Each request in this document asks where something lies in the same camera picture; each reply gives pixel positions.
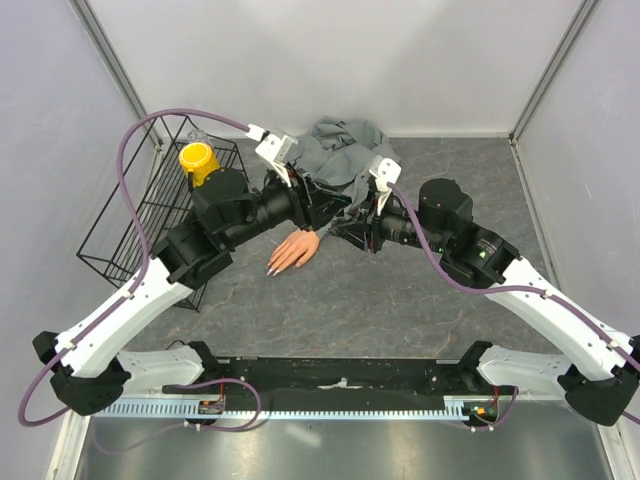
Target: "gray cloth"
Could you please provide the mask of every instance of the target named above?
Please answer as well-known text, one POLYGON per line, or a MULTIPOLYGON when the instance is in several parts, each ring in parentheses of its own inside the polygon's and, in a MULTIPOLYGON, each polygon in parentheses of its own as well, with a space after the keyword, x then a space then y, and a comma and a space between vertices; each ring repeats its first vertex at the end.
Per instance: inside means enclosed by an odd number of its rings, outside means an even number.
MULTIPOLYGON (((373 123, 324 117, 308 134, 298 137, 289 161, 314 180, 342 188, 352 200, 348 213, 367 197, 367 167, 378 155, 400 163, 389 138, 373 123)), ((318 235, 322 237, 329 227, 318 230, 318 235)))

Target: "human hand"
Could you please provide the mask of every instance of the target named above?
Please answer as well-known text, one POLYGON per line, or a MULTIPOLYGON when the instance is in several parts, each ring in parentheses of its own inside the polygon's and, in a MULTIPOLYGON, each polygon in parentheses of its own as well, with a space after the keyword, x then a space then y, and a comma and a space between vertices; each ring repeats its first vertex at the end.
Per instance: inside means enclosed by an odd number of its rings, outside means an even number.
POLYGON ((267 275, 273 273, 275 277, 278 273, 290 267, 293 262, 296 262, 296 267, 301 267, 313 257, 313 254, 318 250, 319 244, 320 238, 316 232, 308 232, 306 230, 293 232, 271 255, 271 259, 267 264, 269 267, 267 275))

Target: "wire dish rack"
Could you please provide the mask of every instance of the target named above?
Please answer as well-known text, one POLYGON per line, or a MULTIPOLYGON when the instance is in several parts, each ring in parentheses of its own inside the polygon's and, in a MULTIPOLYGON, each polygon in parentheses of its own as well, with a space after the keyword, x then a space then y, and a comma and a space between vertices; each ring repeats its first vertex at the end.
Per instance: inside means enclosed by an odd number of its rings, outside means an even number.
MULTIPOLYGON (((191 209, 187 178, 180 166, 178 154, 187 144, 187 133, 198 127, 189 116, 177 118, 180 120, 179 126, 173 129, 173 133, 164 118, 148 122, 140 144, 125 165, 129 190, 133 192, 137 185, 144 189, 137 212, 150 249, 168 230, 179 224, 191 209), (166 131, 166 136, 158 133, 162 129, 166 131), (154 148, 150 134, 160 139, 160 145, 154 148)), ((220 166, 239 169, 248 180, 237 144, 214 135, 207 134, 207 137, 220 166)), ((133 221, 124 210, 120 196, 116 196, 117 190, 116 184, 76 255, 101 277, 119 288, 139 268, 142 252, 133 221)), ((205 289, 206 284, 176 303, 176 306, 198 311, 205 289)))

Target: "yellow cup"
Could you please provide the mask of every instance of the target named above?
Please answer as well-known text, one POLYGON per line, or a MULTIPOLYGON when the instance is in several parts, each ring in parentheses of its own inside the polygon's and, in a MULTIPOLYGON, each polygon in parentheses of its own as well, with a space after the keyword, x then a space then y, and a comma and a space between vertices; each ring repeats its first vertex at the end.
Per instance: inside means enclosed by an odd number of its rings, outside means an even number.
POLYGON ((202 185, 211 172, 220 168, 213 149, 206 143, 190 143, 180 151, 178 158, 184 173, 193 174, 194 187, 202 185))

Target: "white wall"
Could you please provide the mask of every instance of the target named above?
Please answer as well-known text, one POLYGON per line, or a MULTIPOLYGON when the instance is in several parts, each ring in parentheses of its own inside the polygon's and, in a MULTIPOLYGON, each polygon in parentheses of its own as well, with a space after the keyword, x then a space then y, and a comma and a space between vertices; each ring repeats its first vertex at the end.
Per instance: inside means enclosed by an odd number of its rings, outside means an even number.
MULTIPOLYGON (((520 142, 564 290, 631 335, 640 334, 638 52, 640 2, 601 2, 520 142)), ((640 415, 640 394, 631 412, 640 415)), ((640 427, 632 433, 640 453, 640 427)))
POLYGON ((579 3, 91 1, 149 111, 293 133, 366 117, 395 135, 506 134, 579 3))
MULTIPOLYGON (((133 115, 67 2, 5 2, 0 15, 0 476, 44 477, 59 423, 19 426, 22 393, 41 368, 31 346, 111 292, 75 258, 107 191, 133 115)), ((60 408, 48 379, 28 411, 60 408)))

